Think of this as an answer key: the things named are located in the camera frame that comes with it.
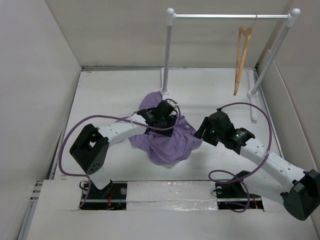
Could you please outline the wooden clothes hanger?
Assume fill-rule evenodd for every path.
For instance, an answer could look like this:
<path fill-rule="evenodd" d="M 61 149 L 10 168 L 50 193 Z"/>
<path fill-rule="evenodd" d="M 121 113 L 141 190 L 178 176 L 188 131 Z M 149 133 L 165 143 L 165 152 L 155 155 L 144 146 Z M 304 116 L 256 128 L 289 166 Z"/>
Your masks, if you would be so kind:
<path fill-rule="evenodd" d="M 247 28 L 240 26 L 238 29 L 233 96 L 236 96 L 239 91 L 244 65 L 249 49 L 249 44 L 253 35 L 253 27 L 256 24 L 256 22 L 257 17 L 255 18 L 251 26 Z"/>

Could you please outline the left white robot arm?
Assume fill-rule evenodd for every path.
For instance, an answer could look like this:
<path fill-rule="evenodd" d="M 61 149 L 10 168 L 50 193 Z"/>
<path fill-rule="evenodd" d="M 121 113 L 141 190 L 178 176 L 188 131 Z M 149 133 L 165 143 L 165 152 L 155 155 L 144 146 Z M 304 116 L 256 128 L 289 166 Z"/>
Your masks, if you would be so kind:
<path fill-rule="evenodd" d="M 178 104 L 166 99 L 156 107 L 141 109 L 127 118 L 114 117 L 117 121 L 110 125 L 95 127 L 91 123 L 87 124 L 72 144 L 69 153 L 90 177 L 95 194 L 100 198 L 107 198 L 113 188 L 113 182 L 104 169 L 108 149 L 148 132 L 171 137 L 180 115 Z"/>

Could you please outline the purple t shirt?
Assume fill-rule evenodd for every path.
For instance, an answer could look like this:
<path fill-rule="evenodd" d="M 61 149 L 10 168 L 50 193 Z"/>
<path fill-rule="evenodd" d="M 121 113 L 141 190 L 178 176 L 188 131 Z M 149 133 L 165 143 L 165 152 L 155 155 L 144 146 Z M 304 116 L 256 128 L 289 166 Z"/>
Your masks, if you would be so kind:
<path fill-rule="evenodd" d="M 132 136 L 129 141 L 134 148 L 146 152 L 153 164 L 174 165 L 188 159 L 192 151 L 201 146 L 203 141 L 194 137 L 195 133 L 185 116 L 180 115 L 171 137 L 150 131 Z"/>

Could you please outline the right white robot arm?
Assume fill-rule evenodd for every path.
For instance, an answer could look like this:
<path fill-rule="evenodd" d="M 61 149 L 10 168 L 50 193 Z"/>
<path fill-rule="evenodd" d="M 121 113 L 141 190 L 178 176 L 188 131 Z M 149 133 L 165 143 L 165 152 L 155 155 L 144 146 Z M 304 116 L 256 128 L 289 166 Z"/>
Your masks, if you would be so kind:
<path fill-rule="evenodd" d="M 235 128 L 229 116 L 218 111 L 205 117 L 196 138 L 216 146 L 222 143 L 227 149 L 261 166 L 273 180 L 252 179 L 254 194 L 282 204 L 294 218 L 306 220 L 320 205 L 320 174 L 294 166 L 269 151 L 247 129 Z"/>

